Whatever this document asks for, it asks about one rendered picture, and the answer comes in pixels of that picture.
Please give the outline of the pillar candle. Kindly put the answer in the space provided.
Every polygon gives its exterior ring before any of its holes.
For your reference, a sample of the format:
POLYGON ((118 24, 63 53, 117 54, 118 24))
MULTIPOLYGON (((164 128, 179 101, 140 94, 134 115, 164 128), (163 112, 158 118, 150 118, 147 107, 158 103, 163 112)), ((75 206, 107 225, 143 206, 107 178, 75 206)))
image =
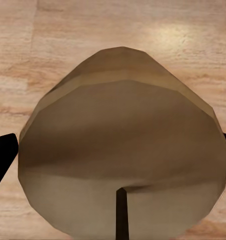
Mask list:
POLYGON ((78 240, 168 240, 225 190, 226 137, 213 107, 149 54, 101 49, 39 100, 17 177, 78 240))

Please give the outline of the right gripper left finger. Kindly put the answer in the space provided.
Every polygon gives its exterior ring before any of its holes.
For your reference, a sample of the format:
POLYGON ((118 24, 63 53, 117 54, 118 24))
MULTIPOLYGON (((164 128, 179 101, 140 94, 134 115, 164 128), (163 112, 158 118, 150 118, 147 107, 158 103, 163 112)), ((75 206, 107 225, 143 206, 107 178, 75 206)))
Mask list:
POLYGON ((0 182, 19 153, 19 142, 15 133, 0 136, 0 182))

